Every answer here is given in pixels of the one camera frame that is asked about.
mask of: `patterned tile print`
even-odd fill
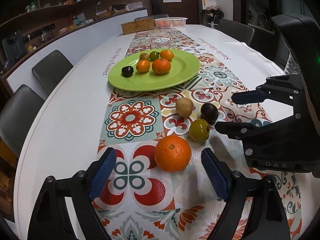
[[[186,97],[192,100],[194,110],[190,117],[180,117],[175,109],[177,100],[181,97]],[[185,90],[182,92],[175,92],[163,94],[159,96],[161,115],[164,124],[165,136],[175,134],[184,135],[188,132],[192,122],[200,118],[200,108],[203,103],[213,103],[219,111],[219,121],[228,121],[223,109],[215,99],[211,89]]]
[[[151,96],[109,104],[100,140],[110,144],[156,139],[163,131],[158,98]]]
[[[157,139],[170,134],[188,139],[188,127],[200,117],[200,107],[204,102],[217,106],[220,121],[250,122],[257,127],[271,122],[259,104],[237,106],[231,101],[233,93],[246,91],[246,87],[214,55],[185,34],[175,29],[137,33],[127,55],[150,48],[188,51],[198,57],[200,71],[189,81],[165,90],[143,93],[113,90],[104,120],[105,130],[102,129],[111,137],[101,136],[98,156],[108,145],[116,149],[117,162],[93,206],[112,239],[206,239],[225,203],[217,198],[199,162],[203,146],[188,141],[193,150],[189,165],[181,172],[170,174],[161,171],[154,161]],[[181,118],[175,111],[175,102],[180,97],[190,98],[195,105],[189,118]],[[127,116],[139,103],[139,114],[134,115],[137,124],[127,123],[130,120]],[[119,127],[116,127],[117,122],[121,123]],[[123,125],[127,134],[121,130]],[[261,179],[269,174],[275,177],[291,239],[298,239],[302,225],[301,196],[295,175],[254,168],[249,170],[253,178]],[[233,240],[240,239],[243,234],[251,203],[252,200],[248,199]]]

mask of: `dining table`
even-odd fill
[[[162,48],[195,55],[199,72],[180,85],[157,91],[123,91],[108,83],[108,72],[123,58]],[[30,128],[14,182],[18,237],[27,240],[33,207],[47,176],[70,178],[113,147],[116,165],[100,197],[92,202],[112,239],[207,239],[225,206],[201,164],[201,151],[210,147],[233,171],[255,179],[274,176],[291,239],[298,239],[320,206],[319,179],[248,167],[241,141],[218,133],[214,125],[204,143],[188,136],[204,103],[217,107],[218,121],[257,127],[292,115],[291,106],[268,99],[246,105],[231,100],[233,93],[255,90],[267,77],[283,74],[245,43],[202,25],[111,37],[62,79]],[[176,113],[175,103],[181,97],[194,103],[188,118]],[[156,144],[169,135],[184,138],[191,147],[191,160],[182,171],[162,171],[154,160]],[[72,199],[66,198],[66,203],[77,238],[85,239]],[[234,240],[242,236],[251,204],[252,198],[247,198]]]

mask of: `das logo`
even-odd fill
[[[267,167],[281,167],[281,168],[286,168],[287,164],[286,163],[270,163],[270,162],[266,162],[266,166]]]

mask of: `dining chair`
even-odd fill
[[[140,21],[140,20],[144,20],[144,19],[160,19],[160,18],[168,18],[169,15],[167,14],[157,14],[157,15],[151,15],[151,16],[144,16],[144,17],[139,17],[139,18],[135,18],[135,21]]]
[[[55,50],[37,63],[32,72],[50,95],[72,68],[72,63],[59,50]]]
[[[0,113],[0,137],[18,158],[43,103],[36,92],[21,85]]]
[[[5,221],[1,211],[0,211],[0,239],[6,240],[19,240],[12,229],[9,227],[8,223]]]
[[[227,19],[221,19],[218,26],[216,26],[216,30],[223,32],[237,41],[245,42],[248,46],[250,46],[254,36],[254,28]]]

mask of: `orange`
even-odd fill
[[[152,70],[154,73],[156,73],[157,75],[164,75],[169,73],[171,69],[171,64],[169,62],[169,60],[167,59],[156,59],[153,63],[152,63]]]
[[[164,171],[183,170],[191,158],[191,148],[185,139],[170,135],[162,138],[155,149],[156,164]]]
[[[174,57],[174,54],[170,50],[165,49],[160,52],[160,57],[167,60],[172,60]]]
[[[150,68],[150,62],[146,59],[142,59],[137,64],[137,71],[140,73],[148,72]]]

